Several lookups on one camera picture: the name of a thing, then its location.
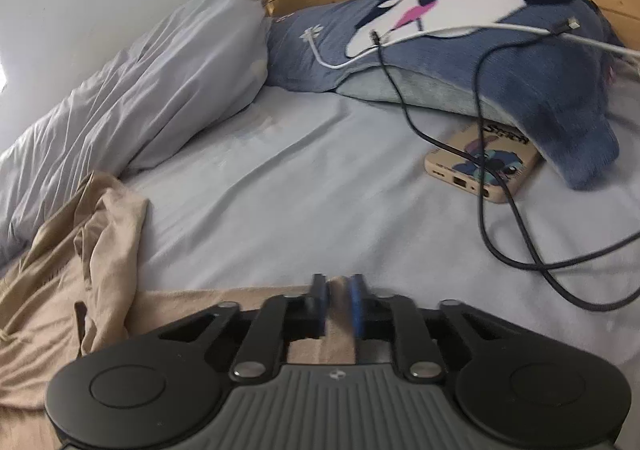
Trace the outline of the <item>blue dog-print pillow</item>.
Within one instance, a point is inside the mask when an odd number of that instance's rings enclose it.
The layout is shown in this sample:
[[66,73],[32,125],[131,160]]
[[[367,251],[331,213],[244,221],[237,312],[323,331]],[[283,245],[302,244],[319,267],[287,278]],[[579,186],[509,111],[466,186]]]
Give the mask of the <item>blue dog-print pillow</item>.
[[583,189],[620,154],[606,116],[616,42],[591,0],[347,0],[273,21],[267,81],[483,115]]

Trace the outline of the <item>beige Stitch power bank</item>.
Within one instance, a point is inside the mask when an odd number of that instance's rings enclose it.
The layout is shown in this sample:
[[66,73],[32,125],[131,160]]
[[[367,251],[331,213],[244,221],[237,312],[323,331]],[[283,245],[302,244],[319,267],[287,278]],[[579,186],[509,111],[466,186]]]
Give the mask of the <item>beige Stitch power bank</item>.
[[470,156],[461,157],[438,149],[424,159],[426,172],[454,187],[476,194],[480,188],[480,155],[484,155],[484,199],[492,203],[505,203],[506,192],[500,181],[514,195],[540,161],[540,153],[532,141],[513,127],[485,121],[484,147],[480,147],[477,125],[457,132],[448,145]]

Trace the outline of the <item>light grey rolled duvet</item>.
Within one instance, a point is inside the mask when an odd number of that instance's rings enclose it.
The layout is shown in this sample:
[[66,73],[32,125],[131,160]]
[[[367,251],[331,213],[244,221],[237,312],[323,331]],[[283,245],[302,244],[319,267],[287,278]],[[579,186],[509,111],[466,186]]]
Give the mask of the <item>light grey rolled duvet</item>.
[[1,154],[1,261],[93,171],[152,169],[244,110],[267,78],[265,0],[191,0],[119,51]]

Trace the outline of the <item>tan t-shirt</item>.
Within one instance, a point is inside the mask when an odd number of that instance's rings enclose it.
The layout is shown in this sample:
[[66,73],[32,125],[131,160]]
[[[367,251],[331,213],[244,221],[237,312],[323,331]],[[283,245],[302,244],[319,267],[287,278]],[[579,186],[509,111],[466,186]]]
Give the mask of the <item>tan t-shirt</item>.
[[143,292],[138,251],[146,199],[91,173],[1,280],[1,445],[56,449],[43,410],[65,364],[218,301],[254,309],[278,287]]

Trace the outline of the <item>light grey bed sheet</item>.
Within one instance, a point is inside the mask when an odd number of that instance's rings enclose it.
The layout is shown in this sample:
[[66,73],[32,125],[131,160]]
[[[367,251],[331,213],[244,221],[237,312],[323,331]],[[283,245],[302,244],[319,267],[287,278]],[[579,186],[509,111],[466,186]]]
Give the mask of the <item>light grey bed sheet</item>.
[[139,283],[152,291],[303,284],[363,274],[423,306],[455,298],[639,376],[639,308],[582,311],[524,259],[506,205],[430,177],[423,133],[445,139],[468,121],[434,110],[404,115],[334,93],[262,89],[255,102],[158,167],[128,180],[148,215]]

